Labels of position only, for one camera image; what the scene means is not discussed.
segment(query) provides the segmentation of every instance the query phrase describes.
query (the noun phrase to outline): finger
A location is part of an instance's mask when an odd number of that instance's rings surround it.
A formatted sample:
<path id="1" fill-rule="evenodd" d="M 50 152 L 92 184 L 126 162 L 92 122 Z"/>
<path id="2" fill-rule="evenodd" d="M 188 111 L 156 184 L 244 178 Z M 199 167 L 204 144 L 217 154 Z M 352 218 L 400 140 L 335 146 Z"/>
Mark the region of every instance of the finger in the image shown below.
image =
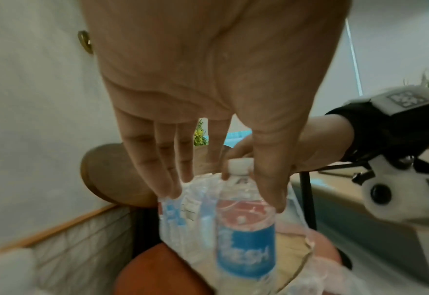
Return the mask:
<path id="1" fill-rule="evenodd" d="M 189 182 L 194 178 L 194 132 L 197 124 L 198 120 L 177 124 L 178 168 L 183 182 Z"/>
<path id="2" fill-rule="evenodd" d="M 176 169 L 176 159 L 174 152 L 174 137 L 176 136 L 175 124 L 162 124 L 155 123 L 155 138 L 156 146 L 160 158 L 165 165 L 169 175 L 172 179 L 172 191 L 169 195 L 171 198 L 177 198 L 182 193 L 182 186 L 180 185 L 179 174 Z"/>
<path id="3" fill-rule="evenodd" d="M 253 172 L 260 195 L 278 212 L 286 207 L 285 187 L 298 138 L 296 126 L 276 132 L 253 131 Z"/>
<path id="4" fill-rule="evenodd" d="M 223 158 L 223 165 L 221 168 L 221 179 L 228 180 L 228 160 L 242 158 L 245 155 L 253 155 L 253 141 L 252 135 L 245 137 L 243 140 L 238 142 L 232 149 L 230 149 Z"/>
<path id="5" fill-rule="evenodd" d="M 228 134 L 231 119 L 228 120 L 208 120 L 208 154 L 207 161 L 218 163 L 223 152 L 224 141 Z"/>
<path id="6" fill-rule="evenodd" d="M 169 196 L 172 181 L 158 155 L 153 122 L 117 108 L 114 111 L 124 146 L 138 173 L 158 197 Z"/>

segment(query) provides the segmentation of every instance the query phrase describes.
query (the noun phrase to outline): wooden trim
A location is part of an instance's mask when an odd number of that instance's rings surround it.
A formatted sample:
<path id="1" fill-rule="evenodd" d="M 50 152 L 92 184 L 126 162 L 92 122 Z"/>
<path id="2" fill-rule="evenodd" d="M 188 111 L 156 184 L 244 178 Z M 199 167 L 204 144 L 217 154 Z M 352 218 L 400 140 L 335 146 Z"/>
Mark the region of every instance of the wooden trim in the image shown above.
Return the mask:
<path id="1" fill-rule="evenodd" d="M 23 239 L 20 239 L 18 241 L 11 242 L 11 243 L 9 243 L 6 246 L 1 247 L 0 248 L 0 253 L 6 252 L 6 251 L 9 251 L 9 250 L 12 250 L 12 249 L 16 249 L 16 248 L 31 247 L 32 245 L 34 245 L 36 243 L 39 243 L 41 241 L 44 241 L 44 240 L 46 240 L 46 239 L 48 239 L 48 238 L 50 238 L 50 237 L 52 237 L 52 236 L 54 236 L 54 235 L 56 235 L 56 234 L 64 231 L 64 230 L 67 230 L 67 229 L 69 229 L 69 228 L 71 228 L 71 227 L 73 227 L 75 225 L 78 225 L 78 224 L 80 224 L 80 223 L 82 223 L 82 222 L 84 222 L 86 220 L 89 220 L 89 219 L 91 219 L 93 217 L 96 217 L 96 216 L 101 215 L 101 214 L 103 214 L 105 212 L 108 212 L 111 209 L 116 208 L 117 206 L 118 205 L 116 205 L 116 204 L 107 205 L 107 206 L 105 206 L 103 208 L 100 208 L 100 209 L 97 209 L 97 210 L 92 211 L 90 213 L 87 213 L 87 214 L 84 214 L 82 216 L 76 217 L 76 218 L 74 218 L 74 219 L 72 219 L 70 221 L 67 221 L 67 222 L 65 222 L 65 223 L 63 223 L 61 225 L 48 228 L 48 229 L 46 229 L 44 231 L 41 231 L 41 232 L 39 232 L 39 233 L 37 233 L 35 235 L 32 235 L 32 236 L 29 236 L 27 238 L 23 238 Z"/>

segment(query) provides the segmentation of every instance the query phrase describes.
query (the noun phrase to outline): tiled wall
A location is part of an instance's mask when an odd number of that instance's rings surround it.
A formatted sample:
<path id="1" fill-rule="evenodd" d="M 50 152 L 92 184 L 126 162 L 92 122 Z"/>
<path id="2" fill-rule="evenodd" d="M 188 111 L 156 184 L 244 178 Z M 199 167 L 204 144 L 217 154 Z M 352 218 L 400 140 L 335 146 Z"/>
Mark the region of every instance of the tiled wall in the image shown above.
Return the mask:
<path id="1" fill-rule="evenodd" d="M 38 286 L 53 295 L 110 295 L 132 256 L 128 208 L 84 221 L 32 246 Z"/>

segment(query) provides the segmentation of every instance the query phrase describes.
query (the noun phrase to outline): black pole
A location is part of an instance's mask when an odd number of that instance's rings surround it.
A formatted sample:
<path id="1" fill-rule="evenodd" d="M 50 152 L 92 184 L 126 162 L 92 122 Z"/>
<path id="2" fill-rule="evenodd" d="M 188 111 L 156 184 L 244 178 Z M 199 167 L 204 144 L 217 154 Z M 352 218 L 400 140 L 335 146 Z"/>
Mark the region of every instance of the black pole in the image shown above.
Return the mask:
<path id="1" fill-rule="evenodd" d="M 310 184 L 310 173 L 300 172 L 302 204 L 305 221 L 309 228 L 317 230 L 317 220 L 315 218 L 315 205 L 313 203 L 312 185 Z"/>

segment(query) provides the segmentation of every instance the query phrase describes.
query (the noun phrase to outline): white bottle cap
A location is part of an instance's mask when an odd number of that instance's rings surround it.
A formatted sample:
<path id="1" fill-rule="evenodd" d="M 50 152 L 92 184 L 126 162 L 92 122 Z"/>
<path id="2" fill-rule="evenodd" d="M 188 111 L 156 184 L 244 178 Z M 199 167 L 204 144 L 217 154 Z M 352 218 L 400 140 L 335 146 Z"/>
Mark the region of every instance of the white bottle cap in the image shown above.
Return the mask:
<path id="1" fill-rule="evenodd" d="M 248 176 L 251 170 L 253 170 L 253 158 L 239 158 L 228 161 L 230 175 Z"/>

